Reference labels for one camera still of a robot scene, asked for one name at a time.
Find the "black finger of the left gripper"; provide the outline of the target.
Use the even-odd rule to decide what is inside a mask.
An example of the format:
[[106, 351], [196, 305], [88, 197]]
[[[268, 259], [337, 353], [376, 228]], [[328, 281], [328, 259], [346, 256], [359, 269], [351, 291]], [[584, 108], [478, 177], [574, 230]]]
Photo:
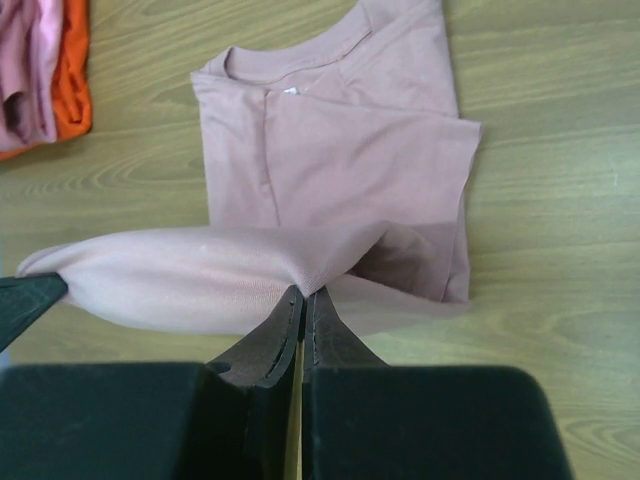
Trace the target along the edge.
[[68, 291], [57, 273], [1, 278], [1, 350], [5, 351]]

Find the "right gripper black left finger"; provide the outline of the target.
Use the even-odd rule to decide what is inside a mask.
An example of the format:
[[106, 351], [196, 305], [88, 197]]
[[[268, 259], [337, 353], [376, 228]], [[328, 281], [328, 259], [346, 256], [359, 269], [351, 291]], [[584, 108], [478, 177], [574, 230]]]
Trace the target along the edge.
[[216, 446], [241, 479], [282, 479], [305, 298], [287, 288], [267, 318], [207, 363], [221, 394]]

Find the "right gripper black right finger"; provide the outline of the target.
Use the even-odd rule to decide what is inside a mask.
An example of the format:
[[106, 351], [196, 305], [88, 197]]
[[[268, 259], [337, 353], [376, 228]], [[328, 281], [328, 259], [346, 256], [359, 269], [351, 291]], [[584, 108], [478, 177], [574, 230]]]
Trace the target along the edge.
[[302, 478], [312, 479], [312, 372], [320, 367], [388, 367], [340, 319], [326, 287], [306, 301], [302, 380]]

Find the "dusty pink printed t-shirt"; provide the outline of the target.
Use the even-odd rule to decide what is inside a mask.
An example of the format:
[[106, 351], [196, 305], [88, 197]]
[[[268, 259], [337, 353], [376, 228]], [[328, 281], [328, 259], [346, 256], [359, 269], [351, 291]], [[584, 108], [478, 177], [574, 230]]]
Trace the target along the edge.
[[442, 6], [360, 1], [273, 51], [232, 47], [192, 76], [210, 222], [32, 254], [107, 321], [242, 334], [290, 286], [428, 315], [462, 310], [464, 189], [479, 123], [458, 110]]

